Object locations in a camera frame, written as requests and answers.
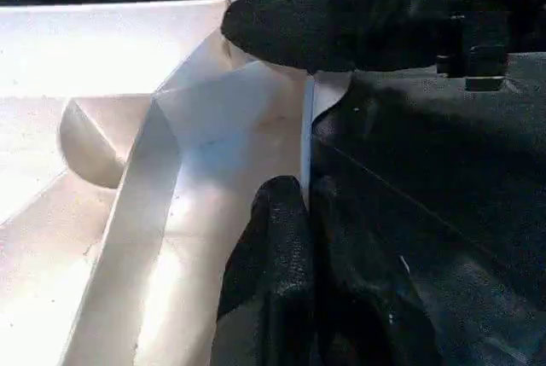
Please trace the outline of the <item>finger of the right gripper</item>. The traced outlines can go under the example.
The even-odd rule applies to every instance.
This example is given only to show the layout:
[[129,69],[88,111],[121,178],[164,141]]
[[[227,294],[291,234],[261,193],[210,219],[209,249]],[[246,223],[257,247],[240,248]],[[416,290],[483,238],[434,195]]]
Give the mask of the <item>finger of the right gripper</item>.
[[237,0],[222,34],[261,61],[318,71],[430,67],[447,0]]

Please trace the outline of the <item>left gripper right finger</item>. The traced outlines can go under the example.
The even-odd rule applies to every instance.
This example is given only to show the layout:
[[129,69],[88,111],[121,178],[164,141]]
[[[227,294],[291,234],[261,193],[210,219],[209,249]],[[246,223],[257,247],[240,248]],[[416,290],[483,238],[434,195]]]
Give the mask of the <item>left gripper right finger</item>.
[[311,190],[319,349],[327,365],[441,365],[408,271],[332,177]]

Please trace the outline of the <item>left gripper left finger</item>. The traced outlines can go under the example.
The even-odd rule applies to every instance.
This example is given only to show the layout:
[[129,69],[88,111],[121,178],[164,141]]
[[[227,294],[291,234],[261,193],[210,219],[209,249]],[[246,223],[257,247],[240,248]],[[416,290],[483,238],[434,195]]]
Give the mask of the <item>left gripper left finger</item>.
[[225,265],[215,331],[217,365],[311,365],[316,359],[312,233],[299,182],[257,191]]

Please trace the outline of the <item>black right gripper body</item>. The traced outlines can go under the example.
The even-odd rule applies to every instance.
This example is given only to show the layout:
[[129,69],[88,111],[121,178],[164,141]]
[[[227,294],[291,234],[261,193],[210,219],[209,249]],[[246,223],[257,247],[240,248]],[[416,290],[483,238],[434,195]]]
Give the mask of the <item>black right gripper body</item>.
[[437,72],[465,90],[500,90],[508,66],[508,9],[502,0],[447,0],[439,27]]

